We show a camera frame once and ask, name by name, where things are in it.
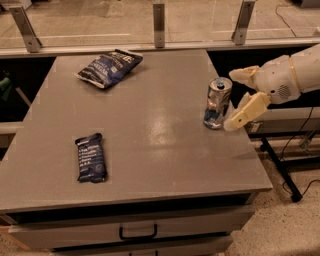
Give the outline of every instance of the glass panel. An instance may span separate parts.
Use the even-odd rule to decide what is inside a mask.
[[[247,39],[319,36],[319,26],[319,8],[303,9],[293,1],[256,1]]]
[[[20,47],[25,45],[11,13],[0,13],[0,48]]]
[[[148,0],[52,0],[28,10],[44,46],[152,42],[152,2]]]
[[[320,8],[294,2],[256,1],[247,39],[319,36]],[[44,47],[153,45],[153,3],[165,4],[166,42],[196,44],[231,40],[242,0],[38,0],[26,12]],[[0,48],[23,47],[10,12],[0,20]]]

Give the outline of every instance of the aluminum can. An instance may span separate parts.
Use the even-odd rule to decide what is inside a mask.
[[[226,77],[210,80],[207,108],[204,114],[204,125],[212,130],[223,126],[224,117],[229,107],[232,82]]]

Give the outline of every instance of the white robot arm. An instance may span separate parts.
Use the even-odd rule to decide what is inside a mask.
[[[263,114],[269,104],[296,100],[301,93],[320,89],[320,44],[283,55],[263,66],[235,69],[232,80],[257,91],[245,94],[238,108],[224,122],[225,130],[235,130]]]

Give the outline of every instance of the dark blue snack bag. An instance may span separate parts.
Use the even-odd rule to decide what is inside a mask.
[[[107,176],[102,150],[102,135],[95,133],[75,141],[78,146],[79,171],[78,181],[102,182]]]
[[[107,89],[119,83],[142,60],[142,54],[116,49],[101,55],[75,76]]]

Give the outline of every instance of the drawer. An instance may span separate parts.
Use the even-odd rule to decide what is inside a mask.
[[[139,242],[167,237],[239,230],[253,215],[250,205],[152,213],[83,223],[35,223],[15,225],[9,233],[33,249],[49,249],[116,242]]]
[[[157,241],[113,247],[93,247],[54,252],[53,256],[196,256],[225,252],[232,243],[230,236]]]

